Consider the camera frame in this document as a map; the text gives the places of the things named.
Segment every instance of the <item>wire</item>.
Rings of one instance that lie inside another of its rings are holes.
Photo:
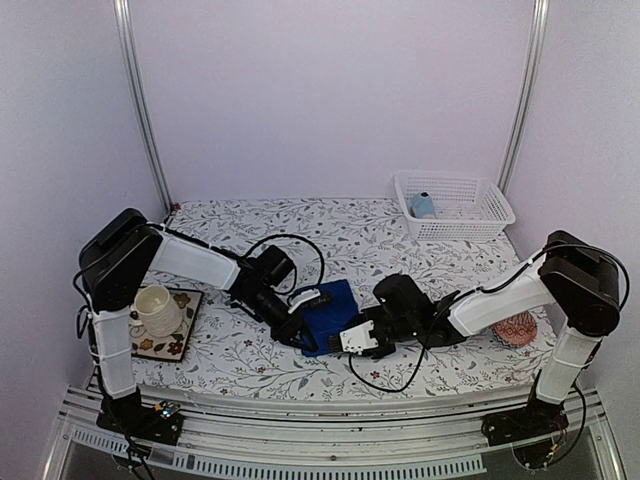
[[[98,375],[98,390],[100,390],[100,393],[102,394],[102,396],[106,398],[106,397],[109,397],[109,394],[107,393],[106,389],[104,388],[104,385],[102,383],[102,378],[101,377],[102,377],[102,372],[100,372],[100,374]],[[138,443],[136,443],[133,440],[133,438],[131,438],[131,435],[122,426],[122,424],[120,423],[120,420],[118,420],[118,417],[116,417],[113,414],[113,410],[111,410],[111,405],[109,404],[109,400],[105,400],[103,403],[104,403],[104,405],[106,407],[107,413],[113,419],[113,421],[115,422],[117,427],[122,431],[122,434],[124,435],[124,439],[129,444],[129,448],[127,449],[127,457],[129,459],[129,471],[131,473],[133,473],[138,480],[145,480],[144,477],[142,477],[142,475],[140,475],[136,471],[136,468],[138,468],[138,467],[134,467],[133,466],[132,453],[135,453],[138,456],[138,459],[140,460],[140,464],[142,465],[142,467],[147,472],[147,475],[149,476],[149,480],[155,480],[155,477],[153,476],[153,473],[151,472],[151,469],[149,468],[149,465],[147,464],[147,461],[144,459],[144,454],[145,454],[144,450],[140,447],[140,445]]]
[[[549,462],[547,462],[545,466],[538,467],[538,468],[528,468],[528,470],[533,470],[533,471],[545,470],[561,462],[565,458],[567,458],[569,454],[573,451],[573,449],[576,448],[576,446],[578,445],[578,442],[580,441],[580,437],[582,436],[582,432],[584,431],[585,424],[587,423],[587,400],[584,397],[584,393],[582,393],[582,390],[578,388],[578,385],[574,383],[573,388],[575,389],[576,392],[578,392],[578,395],[580,395],[580,400],[582,401],[582,421],[580,422],[580,428],[578,429],[576,438],[573,439],[573,442],[571,443],[571,445],[567,447],[567,449],[564,451],[564,453],[561,456],[552,458]]]
[[[80,340],[83,336],[84,336],[84,331],[87,329],[87,325],[89,324],[89,319],[90,319],[90,313],[89,313],[89,305],[84,304],[80,307],[80,309],[78,310],[78,313],[76,314],[76,337],[78,337],[78,340]],[[80,317],[82,317],[82,313],[85,313],[84,316],[84,323],[82,324],[82,327],[80,326]]]
[[[582,249],[582,250],[589,250],[589,251],[592,251],[592,252],[597,252],[597,253],[600,253],[601,255],[604,255],[605,257],[607,257],[609,260],[613,261],[614,263],[616,263],[620,267],[620,270],[622,271],[622,275],[624,276],[624,283],[625,283],[624,296],[622,297],[622,301],[620,302],[619,307],[618,307],[619,310],[622,311],[624,306],[627,304],[627,300],[629,299],[629,294],[631,292],[631,280],[629,278],[629,272],[628,272],[627,268],[620,261],[620,259],[618,257],[616,257],[615,255],[613,255],[612,253],[609,253],[606,250],[603,250],[602,248],[593,247],[591,245],[581,245],[581,244],[578,244],[578,243],[563,243],[563,244],[560,244],[560,245],[546,246],[542,250],[540,250],[531,259],[531,261],[527,262],[522,267],[520,267],[517,272],[515,272],[511,277],[509,277],[507,280],[505,280],[500,285],[498,285],[496,287],[492,287],[492,288],[479,287],[477,289],[469,290],[463,296],[461,296],[458,300],[460,300],[464,296],[469,295],[471,293],[474,293],[476,291],[481,292],[481,293],[485,293],[485,294],[497,293],[497,292],[507,288],[509,285],[511,285],[520,275],[522,275],[524,273],[525,270],[527,270],[540,257],[542,257],[543,255],[545,255],[545,254],[547,254],[549,252],[552,252],[554,250],[559,250],[559,249],[562,249],[562,248],[575,248],[575,249]]]
[[[316,252],[316,254],[318,255],[318,259],[320,260],[320,273],[318,274],[318,281],[316,282],[316,285],[320,285],[322,283],[322,280],[324,279],[324,271],[325,271],[325,261],[324,261],[324,255],[322,255],[322,252],[320,251],[320,249],[318,248],[318,246],[313,243],[311,240],[309,240],[308,238],[305,237],[301,237],[300,235],[294,235],[292,233],[280,233],[277,235],[270,235],[268,237],[263,238],[262,240],[258,240],[255,244],[253,244],[253,246],[247,251],[247,253],[245,253],[242,258],[247,258],[249,255],[251,255],[260,245],[263,245],[264,243],[267,243],[271,240],[275,240],[278,238],[292,238],[294,240],[300,240],[301,242],[306,243],[307,245],[309,245],[311,248],[313,248]]]
[[[463,296],[467,296],[470,293],[466,292],[466,293],[464,293],[462,295]],[[368,380],[365,380],[364,378],[362,378],[356,372],[355,368],[353,368],[353,357],[354,357],[354,354],[351,353],[351,354],[349,354],[349,370],[351,370],[351,373],[353,374],[353,376],[356,377],[358,380],[360,380],[362,383],[364,383],[366,386],[368,386],[370,388],[373,388],[374,390],[378,390],[380,392],[385,392],[385,393],[402,393],[402,392],[404,392],[413,383],[413,380],[416,378],[416,375],[418,375],[418,370],[420,370],[420,365],[422,364],[422,359],[424,358],[424,354],[427,351],[427,345],[426,344],[427,344],[427,341],[429,340],[429,336],[431,335],[431,331],[433,330],[433,327],[435,327],[436,323],[438,323],[438,320],[444,314],[444,312],[446,312],[449,309],[449,307],[451,305],[453,305],[455,302],[457,302],[458,300],[459,300],[459,297],[456,297],[456,298],[453,298],[453,299],[449,300],[449,303],[447,304],[447,306],[442,308],[436,314],[436,316],[434,317],[433,322],[431,323],[431,326],[429,327],[429,330],[427,330],[427,334],[425,335],[424,343],[422,344],[422,350],[420,351],[420,356],[418,357],[418,360],[416,361],[416,366],[413,369],[413,373],[409,377],[409,380],[407,380],[407,383],[405,383],[402,387],[400,387],[400,388],[379,387],[378,385],[374,385],[373,383],[369,382]]]

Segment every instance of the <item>white table surface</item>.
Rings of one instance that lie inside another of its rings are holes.
[[[518,261],[504,235],[483,244],[411,240],[396,200],[188,202],[181,205],[171,227],[237,253],[274,233],[303,235],[325,255],[325,281],[348,279],[361,307],[376,304],[373,287],[391,273],[411,275],[430,298],[439,299],[485,283]],[[298,286],[314,283],[319,264],[313,250],[289,240],[276,244],[298,265]],[[549,321],[539,309],[532,312],[538,321],[532,344],[505,346],[489,329],[460,345],[432,349],[412,386],[401,394],[388,394],[354,378],[346,355],[311,359],[275,343],[266,325],[227,307],[227,296],[207,285],[158,272],[150,272],[146,283],[205,293],[182,362],[133,360],[138,383],[156,387],[304,401],[455,395],[531,383],[555,343]],[[397,388],[411,375],[419,352],[417,343],[407,343],[383,359],[354,363],[369,381]]]

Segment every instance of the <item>floral coaster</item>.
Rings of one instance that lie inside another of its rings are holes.
[[[131,353],[134,356],[164,362],[182,361],[189,335],[191,335],[191,327],[198,315],[204,294],[198,290],[179,288],[169,288],[169,292],[183,314],[180,328],[167,337],[155,337],[148,333],[144,326],[130,325]]]

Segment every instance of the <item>blue object in basket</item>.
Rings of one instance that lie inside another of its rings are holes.
[[[433,200],[427,192],[418,193],[411,199],[409,206],[411,215],[419,219],[435,219],[436,209],[433,206]]]
[[[346,330],[349,320],[358,314],[358,304],[353,298],[351,286],[347,280],[337,280],[308,288],[316,288],[320,290],[321,294],[330,294],[331,301],[316,308],[300,307],[309,331],[318,344],[317,351],[302,350],[302,353],[305,357],[334,353],[329,348],[329,337]],[[296,291],[296,294],[308,290],[308,288],[301,288]],[[302,338],[305,343],[310,344],[304,334]]]

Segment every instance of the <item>white wall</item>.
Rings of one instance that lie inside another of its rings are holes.
[[[381,197],[402,168],[496,179],[533,3],[132,2],[172,193]]]
[[[562,228],[619,255],[635,291],[591,373],[640,478],[640,5],[551,2],[538,84],[508,197],[530,254]]]
[[[70,280],[120,209],[158,217],[112,2],[0,2],[0,477],[36,478],[90,359]]]

